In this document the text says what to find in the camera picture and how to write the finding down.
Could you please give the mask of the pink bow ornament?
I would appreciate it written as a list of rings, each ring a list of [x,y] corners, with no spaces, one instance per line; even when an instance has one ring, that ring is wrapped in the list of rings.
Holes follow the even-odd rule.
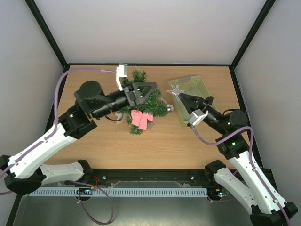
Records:
[[[148,121],[153,121],[153,115],[150,113],[141,112],[138,110],[131,110],[132,124],[139,129],[146,130]]]

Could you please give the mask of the light green plastic basket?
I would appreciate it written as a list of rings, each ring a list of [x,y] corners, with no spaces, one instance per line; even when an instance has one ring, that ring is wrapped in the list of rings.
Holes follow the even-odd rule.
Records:
[[[168,82],[171,91],[183,91],[183,94],[196,97],[185,97],[184,102],[177,95],[173,94],[174,108],[178,114],[179,121],[182,127],[186,127],[190,114],[196,110],[197,104],[201,99],[209,100],[211,107],[215,110],[218,108],[215,105],[215,101],[210,97],[209,90],[207,89],[203,78],[200,75],[189,76],[185,78],[179,78],[170,80]]]

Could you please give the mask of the small green christmas tree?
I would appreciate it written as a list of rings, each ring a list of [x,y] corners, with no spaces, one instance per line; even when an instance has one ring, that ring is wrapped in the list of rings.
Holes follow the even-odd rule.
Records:
[[[158,101],[158,99],[151,98],[150,96],[148,99],[141,105],[136,105],[133,107],[127,106],[122,108],[120,110],[120,113],[123,113],[123,115],[126,117],[126,122],[130,127],[130,134],[132,135],[141,135],[145,130],[139,129],[137,126],[132,124],[132,118],[131,118],[131,110],[138,110],[145,113],[150,113],[153,115],[153,119],[155,117],[165,117],[168,114],[166,105]],[[147,128],[151,125],[152,121],[148,121]]]

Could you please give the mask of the silver star ornament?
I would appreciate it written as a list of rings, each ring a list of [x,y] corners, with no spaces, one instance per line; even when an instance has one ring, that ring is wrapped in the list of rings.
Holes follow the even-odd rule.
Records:
[[[171,84],[170,85],[170,90],[167,90],[167,93],[170,93],[172,94],[176,99],[177,101],[180,100],[180,94],[184,93],[184,90],[183,89],[180,89],[179,85],[173,85]]]

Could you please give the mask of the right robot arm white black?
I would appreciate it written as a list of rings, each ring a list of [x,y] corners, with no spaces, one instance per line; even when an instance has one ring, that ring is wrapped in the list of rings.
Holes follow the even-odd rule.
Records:
[[[212,185],[218,183],[229,191],[247,210],[254,226],[290,225],[298,208],[278,193],[253,157],[254,134],[246,113],[240,109],[220,113],[212,107],[212,96],[203,99],[181,93],[179,99],[189,113],[188,127],[201,142],[216,146],[242,177],[239,180],[225,164],[216,160],[205,167],[206,181]],[[200,122],[221,137],[214,143],[205,141],[195,128]]]

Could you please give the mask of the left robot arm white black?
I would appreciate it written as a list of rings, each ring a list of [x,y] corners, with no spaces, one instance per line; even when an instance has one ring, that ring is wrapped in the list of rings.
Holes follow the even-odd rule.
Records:
[[[143,104],[157,84],[133,82],[105,95],[96,81],[87,81],[74,93],[74,106],[58,118],[57,124],[20,153],[0,158],[6,188],[19,195],[29,194],[49,183],[66,180],[88,181],[92,170],[86,160],[65,165],[46,165],[59,150],[81,139],[97,127],[99,120],[127,106]]]

